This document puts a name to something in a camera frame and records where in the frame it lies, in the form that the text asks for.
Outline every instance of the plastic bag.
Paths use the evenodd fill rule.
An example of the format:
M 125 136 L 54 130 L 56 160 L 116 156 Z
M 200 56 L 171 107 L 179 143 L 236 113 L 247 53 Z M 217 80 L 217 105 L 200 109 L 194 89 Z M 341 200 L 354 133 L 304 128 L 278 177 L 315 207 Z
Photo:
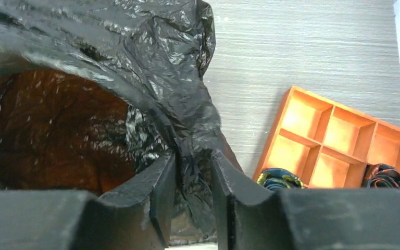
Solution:
M 214 235 L 211 151 L 241 170 L 202 81 L 214 48 L 203 1 L 0 0 L 0 83 L 40 69 L 94 81 L 129 104 L 123 143 L 137 172 L 166 148 L 177 155 L 174 244 Z

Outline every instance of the orange compartment box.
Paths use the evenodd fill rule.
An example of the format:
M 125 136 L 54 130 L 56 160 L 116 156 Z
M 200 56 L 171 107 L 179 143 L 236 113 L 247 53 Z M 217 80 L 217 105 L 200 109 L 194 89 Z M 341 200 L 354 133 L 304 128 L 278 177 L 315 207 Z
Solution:
M 258 163 L 283 168 L 309 188 L 358 188 L 368 164 L 400 172 L 400 128 L 299 87 L 284 95 Z

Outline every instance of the wooden box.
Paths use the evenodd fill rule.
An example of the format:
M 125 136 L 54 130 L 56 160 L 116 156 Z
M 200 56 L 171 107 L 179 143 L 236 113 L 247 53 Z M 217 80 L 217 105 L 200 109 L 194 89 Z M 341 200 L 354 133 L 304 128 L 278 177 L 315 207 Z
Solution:
M 367 164 L 400 172 L 400 128 L 296 86 L 285 94 L 255 171 L 284 168 L 309 188 L 358 188 Z

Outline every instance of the table surface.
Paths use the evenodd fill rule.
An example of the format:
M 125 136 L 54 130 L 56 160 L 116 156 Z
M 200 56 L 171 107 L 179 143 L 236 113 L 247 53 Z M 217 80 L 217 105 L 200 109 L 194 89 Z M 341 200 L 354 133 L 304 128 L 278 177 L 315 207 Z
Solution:
M 291 85 L 400 126 L 393 1 L 208 2 L 217 47 L 204 80 L 248 176 Z

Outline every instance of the compartment organizer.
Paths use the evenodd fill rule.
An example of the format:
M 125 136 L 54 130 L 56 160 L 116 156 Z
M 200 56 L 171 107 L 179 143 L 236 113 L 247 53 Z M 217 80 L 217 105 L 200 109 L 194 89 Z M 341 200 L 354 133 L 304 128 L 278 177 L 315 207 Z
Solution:
M 291 87 L 273 123 L 254 180 L 284 168 L 312 188 L 358 188 L 368 164 L 400 172 L 400 128 L 299 87 Z

